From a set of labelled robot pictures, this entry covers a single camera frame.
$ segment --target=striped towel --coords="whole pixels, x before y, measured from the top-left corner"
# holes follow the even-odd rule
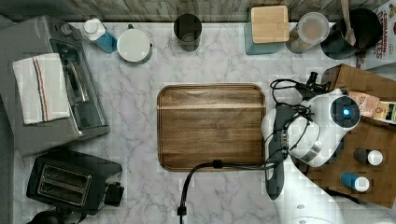
[[[59,54],[50,53],[12,64],[21,97],[23,121],[33,124],[70,117]]]

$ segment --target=tile backsplash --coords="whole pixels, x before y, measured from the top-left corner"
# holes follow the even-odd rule
[[[374,9],[386,0],[350,0],[350,7]],[[283,5],[289,17],[297,21],[307,12],[317,11],[329,21],[342,18],[340,0],[35,0],[6,1],[0,14],[21,21],[37,14],[49,14],[66,21],[84,21],[98,17],[102,21],[174,21],[178,15],[192,13],[202,21],[246,21],[252,7]]]

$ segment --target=black toaster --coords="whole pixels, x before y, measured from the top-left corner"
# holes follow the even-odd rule
[[[35,159],[26,196],[92,216],[106,204],[120,206],[121,173],[114,161],[55,148]]]

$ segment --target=black mug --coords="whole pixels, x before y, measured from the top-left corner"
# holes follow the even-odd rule
[[[192,14],[179,16],[174,23],[175,35],[180,46],[186,51],[194,51],[199,46],[202,24]]]
[[[350,26],[356,37],[355,45],[344,39],[347,31],[344,20],[337,22],[328,37],[320,44],[323,52],[332,59],[340,60],[355,53],[364,52],[376,45],[383,34],[382,25],[376,14],[367,8],[355,8],[350,11]]]

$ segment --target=wooden tray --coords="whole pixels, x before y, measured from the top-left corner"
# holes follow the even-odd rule
[[[158,158],[169,171],[262,161],[264,96],[252,84],[168,86],[158,94]]]

